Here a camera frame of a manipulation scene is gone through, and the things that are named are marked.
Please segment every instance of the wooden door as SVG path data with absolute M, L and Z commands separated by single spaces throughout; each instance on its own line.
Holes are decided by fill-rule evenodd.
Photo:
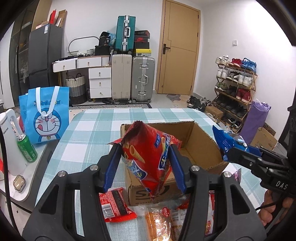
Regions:
M 158 93 L 190 95 L 195 78 L 199 11 L 165 2 Z

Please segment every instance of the white electric kettle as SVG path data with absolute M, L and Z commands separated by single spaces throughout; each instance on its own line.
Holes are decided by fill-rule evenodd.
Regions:
M 13 109 L 0 113 L 0 127 L 5 140 L 8 171 L 13 176 L 17 176 L 24 171 L 28 162 L 17 145 L 17 137 L 10 123 L 11 119 L 14 122 L 18 135 L 22 134 L 22 130 Z

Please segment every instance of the silver bolt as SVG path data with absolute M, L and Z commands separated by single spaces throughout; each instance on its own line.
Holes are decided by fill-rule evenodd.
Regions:
M 59 177 L 63 177 L 63 176 L 66 175 L 66 172 L 65 172 L 65 171 L 59 171 L 59 172 L 57 173 L 57 175 L 58 175 Z
M 230 172 L 223 172 L 223 175 L 225 177 L 231 177 L 232 176 L 232 174 Z
M 99 168 L 98 165 L 91 165 L 89 167 L 89 169 L 92 170 L 92 171 L 96 171 L 98 168 Z
M 194 165 L 191 167 L 191 170 L 194 171 L 194 172 L 198 172 L 200 170 L 200 167 L 197 166 L 197 165 Z

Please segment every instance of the can top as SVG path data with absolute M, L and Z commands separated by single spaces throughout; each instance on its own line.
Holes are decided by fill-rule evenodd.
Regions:
M 25 134 L 25 133 L 22 133 L 22 134 L 20 134 L 20 135 L 18 136 L 17 141 L 22 141 L 22 140 L 25 139 L 25 137 L 26 137 L 26 134 Z

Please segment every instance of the purple bag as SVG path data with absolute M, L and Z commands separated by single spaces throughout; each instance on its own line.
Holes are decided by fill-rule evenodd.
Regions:
M 268 112 L 271 109 L 266 103 L 255 100 L 251 104 L 250 111 L 244 123 L 240 135 L 244 138 L 245 142 L 250 145 L 254 139 L 258 128 L 262 127 L 267 118 Z

